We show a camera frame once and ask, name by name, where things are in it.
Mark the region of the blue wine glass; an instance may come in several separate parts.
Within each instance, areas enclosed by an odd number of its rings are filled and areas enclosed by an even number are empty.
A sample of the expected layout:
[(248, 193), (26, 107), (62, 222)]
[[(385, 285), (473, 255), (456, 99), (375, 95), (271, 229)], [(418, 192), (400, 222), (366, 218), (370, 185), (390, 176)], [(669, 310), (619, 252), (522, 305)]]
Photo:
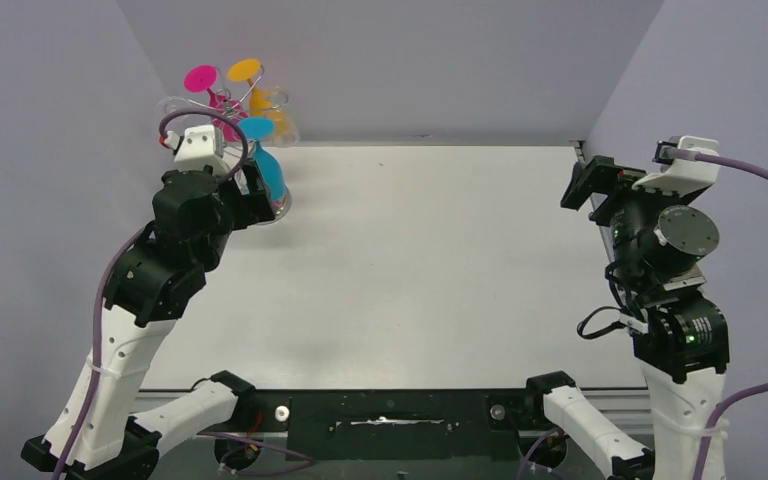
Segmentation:
[(277, 159), (261, 145), (262, 140), (275, 132), (274, 122), (266, 117), (247, 117), (240, 120), (237, 125), (253, 147), (249, 156), (260, 170), (263, 182), (269, 190), (270, 201), (273, 204), (284, 203), (287, 188), (283, 170)]

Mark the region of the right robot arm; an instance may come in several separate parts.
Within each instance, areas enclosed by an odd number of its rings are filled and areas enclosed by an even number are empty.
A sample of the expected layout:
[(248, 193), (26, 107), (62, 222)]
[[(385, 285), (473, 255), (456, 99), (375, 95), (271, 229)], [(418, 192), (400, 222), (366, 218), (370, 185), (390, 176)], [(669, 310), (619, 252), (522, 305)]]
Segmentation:
[(681, 162), (649, 173), (596, 156), (573, 167), (562, 197), (610, 232), (604, 270), (619, 318), (646, 382), (654, 444), (623, 432), (562, 372), (526, 383), (526, 404), (560, 428), (608, 479), (722, 479), (728, 423), (716, 418), (730, 360), (727, 322), (703, 293), (699, 262), (718, 246), (713, 220), (692, 203), (715, 181)]

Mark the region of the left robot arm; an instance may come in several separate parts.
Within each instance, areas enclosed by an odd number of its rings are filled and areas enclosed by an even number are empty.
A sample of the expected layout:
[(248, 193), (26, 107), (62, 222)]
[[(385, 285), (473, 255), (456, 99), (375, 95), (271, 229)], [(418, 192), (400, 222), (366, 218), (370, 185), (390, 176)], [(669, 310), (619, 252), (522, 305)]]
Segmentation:
[(93, 307), (93, 344), (54, 425), (29, 439), (22, 459), (55, 479), (146, 479), (160, 458), (231, 420), (253, 386), (221, 371), (191, 392), (135, 412), (165, 338), (219, 265), (230, 234), (270, 220), (258, 169), (231, 177), (172, 170), (152, 201), (153, 219), (106, 267)]

